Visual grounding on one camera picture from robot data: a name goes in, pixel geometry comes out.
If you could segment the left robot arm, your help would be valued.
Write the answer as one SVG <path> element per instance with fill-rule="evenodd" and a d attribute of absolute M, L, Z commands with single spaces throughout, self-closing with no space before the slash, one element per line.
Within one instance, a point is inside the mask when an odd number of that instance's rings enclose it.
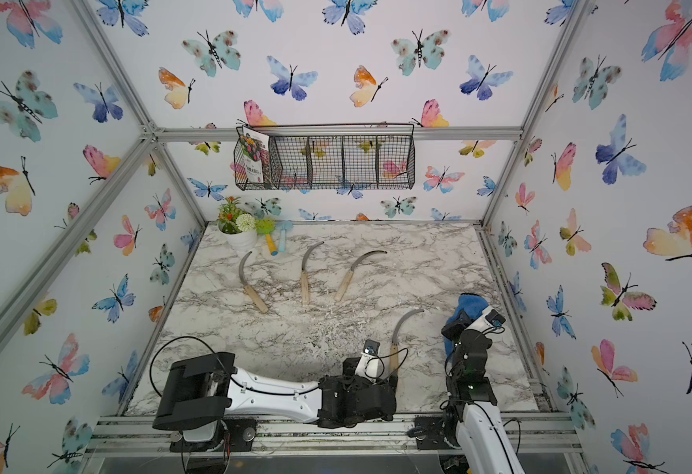
<path fill-rule="evenodd" d="M 356 373 L 311 382 L 273 379 L 236 367 L 231 353 L 213 353 L 172 364 L 152 427 L 185 433 L 227 415 L 270 415 L 334 430 L 390 421 L 396 412 L 389 381 Z"/>

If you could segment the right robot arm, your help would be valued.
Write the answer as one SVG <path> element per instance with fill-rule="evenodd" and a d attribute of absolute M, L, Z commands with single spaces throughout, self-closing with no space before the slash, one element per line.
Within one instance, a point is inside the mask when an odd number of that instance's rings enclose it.
<path fill-rule="evenodd" d="M 503 331 L 499 322 L 485 329 L 464 329 L 445 363 L 444 436 L 448 444 L 462 450 L 470 473 L 524 471 L 486 376 L 490 337 Z"/>

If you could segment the light blue toy tool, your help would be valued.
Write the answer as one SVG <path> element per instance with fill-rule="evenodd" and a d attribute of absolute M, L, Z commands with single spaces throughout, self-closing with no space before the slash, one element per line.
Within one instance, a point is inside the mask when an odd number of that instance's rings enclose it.
<path fill-rule="evenodd" d="M 280 253 L 285 253 L 287 250 L 288 234 L 293 230 L 294 224 L 290 220 L 276 222 L 276 229 L 279 232 L 278 250 Z"/>

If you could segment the green yellow toy brush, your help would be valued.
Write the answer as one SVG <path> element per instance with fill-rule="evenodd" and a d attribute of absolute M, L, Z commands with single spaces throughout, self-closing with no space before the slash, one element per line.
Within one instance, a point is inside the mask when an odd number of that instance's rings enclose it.
<path fill-rule="evenodd" d="M 259 219 L 256 221 L 256 232 L 265 238 L 268 251 L 271 256 L 276 256 L 278 254 L 278 248 L 272 237 L 272 233 L 275 230 L 275 221 L 269 217 Z"/>

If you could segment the potted artificial plant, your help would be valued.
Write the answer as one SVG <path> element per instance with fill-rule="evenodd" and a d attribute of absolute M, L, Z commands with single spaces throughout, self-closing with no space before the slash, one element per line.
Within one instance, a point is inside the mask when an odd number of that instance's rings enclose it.
<path fill-rule="evenodd" d="M 217 219 L 219 231 L 239 254 L 245 254 L 255 247 L 256 223 L 256 217 L 242 209 L 236 197 L 226 197 L 220 205 Z"/>

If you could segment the colourful booklet in basket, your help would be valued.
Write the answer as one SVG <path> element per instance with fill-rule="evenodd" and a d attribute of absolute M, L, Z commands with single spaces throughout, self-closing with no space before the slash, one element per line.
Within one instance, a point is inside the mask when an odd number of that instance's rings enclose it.
<path fill-rule="evenodd" d="M 251 128 L 242 128 L 239 144 L 247 181 L 263 184 L 264 170 L 269 166 L 269 136 Z"/>

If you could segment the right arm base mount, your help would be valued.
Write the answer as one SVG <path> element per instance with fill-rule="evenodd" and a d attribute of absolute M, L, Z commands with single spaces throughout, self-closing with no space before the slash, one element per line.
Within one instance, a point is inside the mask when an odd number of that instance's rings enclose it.
<path fill-rule="evenodd" d="M 415 440 L 418 450 L 456 450 L 460 447 L 456 428 L 459 417 L 454 410 L 438 416 L 419 416 L 406 435 Z"/>

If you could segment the aluminium front rail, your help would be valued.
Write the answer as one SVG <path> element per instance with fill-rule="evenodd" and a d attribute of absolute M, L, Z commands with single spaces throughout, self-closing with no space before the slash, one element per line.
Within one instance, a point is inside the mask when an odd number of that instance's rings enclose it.
<path fill-rule="evenodd" d="M 399 414 L 391 422 L 372 421 L 353 429 L 326 430 L 280 417 L 231 417 L 221 422 L 221 427 L 229 430 L 234 458 L 463 453 L 436 434 L 424 440 L 411 438 L 408 432 L 417 418 L 416 414 Z M 521 454 L 583 452 L 578 434 L 565 414 L 511 412 L 503 420 L 506 436 Z M 176 440 L 176 432 L 154 429 L 148 417 L 105 417 L 97 423 L 85 454 L 98 458 L 177 456 L 171 449 Z"/>

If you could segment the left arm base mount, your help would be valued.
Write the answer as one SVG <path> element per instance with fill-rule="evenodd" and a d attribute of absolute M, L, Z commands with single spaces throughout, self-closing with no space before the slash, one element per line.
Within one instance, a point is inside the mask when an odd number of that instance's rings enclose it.
<path fill-rule="evenodd" d="M 170 443 L 169 451 L 194 452 L 250 452 L 256 438 L 257 422 L 251 418 L 231 418 L 211 422 L 201 428 L 179 432 Z"/>

